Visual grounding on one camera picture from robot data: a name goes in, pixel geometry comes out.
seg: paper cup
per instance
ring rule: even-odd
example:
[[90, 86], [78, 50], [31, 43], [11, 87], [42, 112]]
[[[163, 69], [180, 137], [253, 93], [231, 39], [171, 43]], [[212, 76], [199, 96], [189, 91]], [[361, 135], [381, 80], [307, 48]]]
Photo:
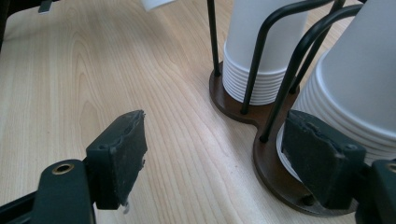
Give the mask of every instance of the paper cup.
[[157, 7], [162, 7], [174, 2], [175, 0], [140, 0], [146, 11], [150, 11]]
[[[225, 90], [243, 102], [257, 35], [262, 23], [277, 9], [301, 0], [235, 0], [227, 41], [224, 44], [223, 83]], [[272, 103], [279, 90], [290, 56], [300, 40], [306, 13], [277, 21], [266, 38], [251, 105]]]
[[[322, 119], [366, 148], [365, 162], [396, 158], [396, 2], [368, 1], [319, 59], [292, 109]], [[277, 137], [278, 155], [283, 133]]]

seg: black plastic part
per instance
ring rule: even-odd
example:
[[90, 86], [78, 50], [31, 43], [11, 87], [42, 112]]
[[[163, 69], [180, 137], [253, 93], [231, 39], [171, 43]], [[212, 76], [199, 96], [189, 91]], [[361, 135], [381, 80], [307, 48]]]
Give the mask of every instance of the black plastic part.
[[82, 161], [60, 161], [43, 171], [30, 223], [95, 223]]
[[40, 7], [38, 8], [38, 14], [49, 12], [51, 6], [52, 6], [52, 0], [42, 1]]
[[357, 224], [383, 224], [379, 216], [364, 210], [361, 206], [358, 206], [358, 209], [356, 210], [355, 220]]
[[396, 161], [373, 162], [369, 183], [382, 223], [396, 223]]
[[350, 180], [363, 168], [364, 147], [322, 120], [290, 110], [282, 150], [320, 204], [329, 209], [349, 208]]
[[28, 223], [33, 209], [35, 192], [0, 207], [0, 223]]
[[98, 184], [90, 188], [98, 188], [93, 196], [98, 209], [126, 205], [147, 150], [142, 110], [118, 117], [88, 146], [86, 162]]
[[7, 18], [16, 12], [31, 7], [39, 7], [41, 2], [42, 0], [0, 0], [0, 51], [3, 45]]

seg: brown wooden base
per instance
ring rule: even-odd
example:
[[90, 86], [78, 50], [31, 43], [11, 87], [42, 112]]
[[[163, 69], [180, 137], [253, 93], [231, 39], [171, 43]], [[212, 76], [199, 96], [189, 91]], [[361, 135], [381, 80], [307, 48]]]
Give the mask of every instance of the brown wooden base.
[[265, 122], [269, 116], [272, 105], [251, 105], [246, 115], [242, 115], [240, 110], [242, 103], [235, 101], [222, 85], [222, 77], [215, 77], [213, 72], [209, 81], [210, 97], [216, 107], [226, 116], [237, 121], [253, 124], [258, 131], [253, 144], [253, 160], [257, 173], [266, 187], [283, 203], [291, 208], [313, 216], [333, 217], [341, 216], [356, 210], [354, 203], [348, 210], [329, 210], [322, 207], [318, 202], [312, 202], [309, 199], [311, 193], [305, 186], [295, 179], [283, 166], [276, 151], [276, 136], [285, 120], [287, 112], [291, 109], [294, 101], [298, 96], [289, 94], [281, 112], [275, 122], [274, 129], [271, 131], [269, 141], [262, 143], [260, 135], [264, 128]]

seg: stack of paper cups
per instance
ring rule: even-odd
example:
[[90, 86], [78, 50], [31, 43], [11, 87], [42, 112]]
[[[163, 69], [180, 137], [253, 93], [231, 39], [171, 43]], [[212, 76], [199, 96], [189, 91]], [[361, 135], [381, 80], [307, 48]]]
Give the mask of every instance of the stack of paper cups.
[[[367, 164], [396, 158], [395, 10], [394, 0], [368, 1], [320, 58], [293, 106], [365, 147]], [[281, 135], [278, 155], [293, 173], [280, 153]]]
[[[237, 101], [243, 102], [257, 34], [275, 10], [298, 0], [235, 0], [227, 41], [224, 44], [223, 85]], [[250, 103], [272, 103], [279, 90], [290, 57], [300, 40], [306, 13], [288, 16], [270, 30]]]

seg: wooden table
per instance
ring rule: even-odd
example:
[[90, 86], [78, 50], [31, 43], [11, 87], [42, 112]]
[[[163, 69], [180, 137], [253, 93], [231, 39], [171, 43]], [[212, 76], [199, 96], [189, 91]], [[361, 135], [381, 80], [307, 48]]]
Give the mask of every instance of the wooden table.
[[[222, 49], [233, 1], [216, 4]], [[84, 159], [117, 116], [143, 109], [148, 153], [131, 211], [97, 211], [99, 223], [354, 223], [296, 212], [266, 189], [252, 162], [257, 130], [214, 107], [211, 71], [204, 0], [151, 12], [137, 0], [63, 0], [47, 15], [11, 16], [0, 54], [0, 204], [35, 191], [56, 161]]]

